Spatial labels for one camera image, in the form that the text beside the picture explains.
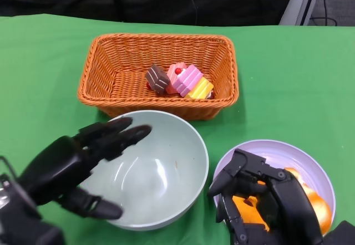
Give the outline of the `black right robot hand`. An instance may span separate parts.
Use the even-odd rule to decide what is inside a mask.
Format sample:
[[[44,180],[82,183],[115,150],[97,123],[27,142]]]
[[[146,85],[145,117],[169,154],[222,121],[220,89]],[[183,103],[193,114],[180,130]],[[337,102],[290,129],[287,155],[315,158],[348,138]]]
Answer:
[[[261,156],[236,149],[208,194],[219,198],[216,220],[226,223],[231,244],[324,243],[316,213],[296,177]],[[244,222],[234,196],[256,197],[265,224]]]

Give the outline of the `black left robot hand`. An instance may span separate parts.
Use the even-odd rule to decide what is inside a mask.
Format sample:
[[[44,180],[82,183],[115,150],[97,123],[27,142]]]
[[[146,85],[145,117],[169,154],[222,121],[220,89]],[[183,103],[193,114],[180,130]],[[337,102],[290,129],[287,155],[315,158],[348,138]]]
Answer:
[[[37,205],[55,201],[82,217],[117,220],[123,209],[79,187],[101,160],[111,161],[147,137],[149,125],[131,127],[132,118],[96,122],[73,136],[62,136],[40,152],[18,182]]]

